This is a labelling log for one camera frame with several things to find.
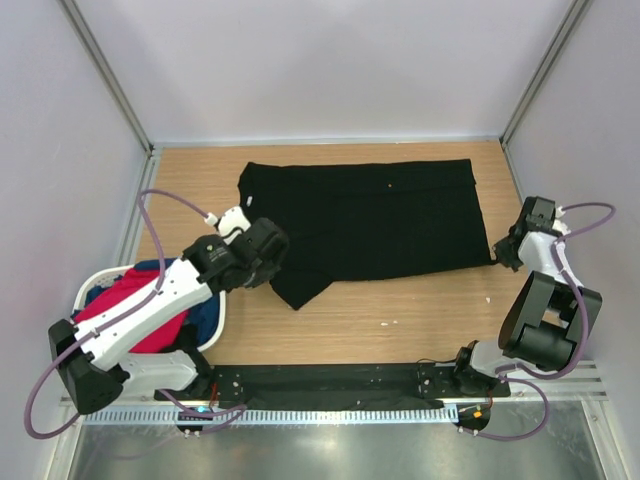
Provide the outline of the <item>black t shirt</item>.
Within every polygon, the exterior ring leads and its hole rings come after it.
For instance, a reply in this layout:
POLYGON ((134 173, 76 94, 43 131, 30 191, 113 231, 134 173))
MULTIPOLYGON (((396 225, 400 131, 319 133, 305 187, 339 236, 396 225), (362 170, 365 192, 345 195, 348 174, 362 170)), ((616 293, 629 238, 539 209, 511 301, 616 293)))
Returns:
POLYGON ((335 282, 376 281, 491 264, 468 159, 389 164, 249 163, 245 215, 289 237, 270 284, 298 310, 335 282))

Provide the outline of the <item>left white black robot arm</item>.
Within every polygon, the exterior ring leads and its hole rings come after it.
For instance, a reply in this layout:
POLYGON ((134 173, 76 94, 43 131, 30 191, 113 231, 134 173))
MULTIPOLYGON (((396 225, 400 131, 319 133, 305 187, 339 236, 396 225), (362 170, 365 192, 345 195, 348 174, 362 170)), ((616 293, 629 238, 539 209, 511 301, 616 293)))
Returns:
POLYGON ((279 270, 287 235, 266 218, 229 237, 201 236, 149 283, 98 316, 49 328, 53 366, 81 415, 102 410, 132 382, 120 364, 131 348, 178 314, 220 292, 253 288, 279 270))

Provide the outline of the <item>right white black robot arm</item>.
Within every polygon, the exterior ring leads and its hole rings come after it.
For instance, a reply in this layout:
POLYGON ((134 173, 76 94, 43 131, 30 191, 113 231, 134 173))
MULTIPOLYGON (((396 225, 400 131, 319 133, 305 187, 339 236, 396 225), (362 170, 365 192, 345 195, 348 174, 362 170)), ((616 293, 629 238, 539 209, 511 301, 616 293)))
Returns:
POLYGON ((465 396, 497 387, 500 376, 522 370, 556 380, 579 363, 602 307, 599 292, 584 286, 566 258, 575 233, 560 220, 554 201, 530 196, 506 237, 493 246, 496 262, 528 277, 508 311, 497 340, 474 341, 459 350, 451 384, 465 396))

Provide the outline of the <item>blue t shirt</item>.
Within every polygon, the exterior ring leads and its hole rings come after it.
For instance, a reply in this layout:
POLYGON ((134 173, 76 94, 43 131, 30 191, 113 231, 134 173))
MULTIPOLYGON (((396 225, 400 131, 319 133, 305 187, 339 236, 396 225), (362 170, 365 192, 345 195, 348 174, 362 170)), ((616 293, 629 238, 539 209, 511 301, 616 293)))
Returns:
MULTIPOLYGON (((77 310, 82 310, 84 306, 85 301, 83 303, 83 307, 75 309, 74 312, 77 310)), ((182 327, 187 325, 195 327, 195 338, 198 346, 205 344, 215 333, 218 327, 219 309, 219 296, 215 295, 207 301, 195 305, 189 310, 185 311, 187 313, 187 318, 184 321, 182 327)))

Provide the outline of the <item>pink t shirt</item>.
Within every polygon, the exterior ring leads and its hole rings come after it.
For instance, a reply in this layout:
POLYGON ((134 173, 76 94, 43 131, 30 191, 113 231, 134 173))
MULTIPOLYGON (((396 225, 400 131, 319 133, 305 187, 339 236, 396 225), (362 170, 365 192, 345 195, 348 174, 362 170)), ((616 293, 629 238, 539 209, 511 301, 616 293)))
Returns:
MULTIPOLYGON (((110 287, 92 287, 87 293, 84 308, 75 311, 72 318, 76 324, 79 324, 104 313, 142 287, 155 281, 158 275, 159 262, 157 260, 135 264, 124 274, 119 275, 110 287)), ((168 323, 138 342, 129 352, 134 354, 160 353, 176 340, 186 318, 186 312, 174 316, 168 323)))

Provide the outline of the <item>white perforated laundry basket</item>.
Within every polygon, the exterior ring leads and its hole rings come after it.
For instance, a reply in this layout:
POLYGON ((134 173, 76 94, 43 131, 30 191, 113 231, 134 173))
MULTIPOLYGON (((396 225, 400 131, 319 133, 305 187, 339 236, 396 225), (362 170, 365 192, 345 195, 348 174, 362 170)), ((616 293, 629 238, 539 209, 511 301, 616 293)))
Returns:
MULTIPOLYGON (((87 296, 87 292, 90 288, 96 285, 110 287, 119 275, 124 274, 127 269, 133 267, 134 265, 105 269, 89 277, 81 286, 78 294, 76 295, 72 315, 75 309, 83 307, 83 303, 87 296)), ((197 345, 196 338, 195 338, 196 346, 200 352, 203 352, 208 348, 210 348, 211 346, 213 346, 217 342, 217 340, 221 337, 224 329, 224 324, 226 320, 226 306, 227 306, 226 294, 222 292, 220 294, 215 294, 215 295, 218 295, 220 300, 218 327, 215 333, 210 337, 210 339, 201 346, 197 345)))

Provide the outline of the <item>right aluminium frame post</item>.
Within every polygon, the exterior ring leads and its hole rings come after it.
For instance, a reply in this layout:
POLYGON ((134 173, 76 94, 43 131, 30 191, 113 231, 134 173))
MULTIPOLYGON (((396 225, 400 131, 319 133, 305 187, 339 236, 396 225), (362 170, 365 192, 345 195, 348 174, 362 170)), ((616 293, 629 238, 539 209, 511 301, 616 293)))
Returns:
POLYGON ((500 144, 506 147, 516 134, 517 129, 524 120, 534 100, 544 87, 554 67, 569 44, 573 34, 579 27, 583 18, 592 5, 591 0, 573 0, 556 28, 540 62, 538 63, 524 92, 520 96, 516 107, 511 114, 502 135, 500 144))

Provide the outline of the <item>aluminium frame post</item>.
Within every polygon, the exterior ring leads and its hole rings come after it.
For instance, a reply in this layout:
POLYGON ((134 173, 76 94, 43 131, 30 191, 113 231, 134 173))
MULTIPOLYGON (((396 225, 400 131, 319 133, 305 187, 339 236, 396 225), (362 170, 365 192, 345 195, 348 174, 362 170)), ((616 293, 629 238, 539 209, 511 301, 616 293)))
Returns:
POLYGON ((583 18, 592 5, 591 0, 573 0, 556 28, 540 62, 538 63, 524 92, 520 96, 516 107, 511 114, 502 135, 500 144, 506 147, 516 134, 517 129, 524 120, 534 100, 544 87, 554 67, 569 44, 573 34, 579 27, 583 18))
POLYGON ((142 147, 145 155, 150 156, 154 149, 153 143, 135 113, 133 106, 127 98, 90 25, 81 12, 78 3, 74 0, 58 0, 57 4, 66 16, 72 30, 79 39, 89 60, 93 64, 137 142, 142 147))

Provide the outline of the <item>left aluminium frame post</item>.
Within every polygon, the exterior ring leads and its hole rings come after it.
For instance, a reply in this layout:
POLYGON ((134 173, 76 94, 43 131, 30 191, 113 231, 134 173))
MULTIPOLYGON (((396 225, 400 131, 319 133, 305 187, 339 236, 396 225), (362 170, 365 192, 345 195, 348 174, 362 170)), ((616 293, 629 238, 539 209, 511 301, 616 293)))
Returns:
POLYGON ((135 113, 133 106, 127 98, 90 25, 81 12, 78 3, 74 0, 58 0, 57 4, 66 16, 72 30, 79 39, 89 60, 93 64, 137 142, 142 147, 145 155, 150 156, 154 149, 153 143, 135 113))

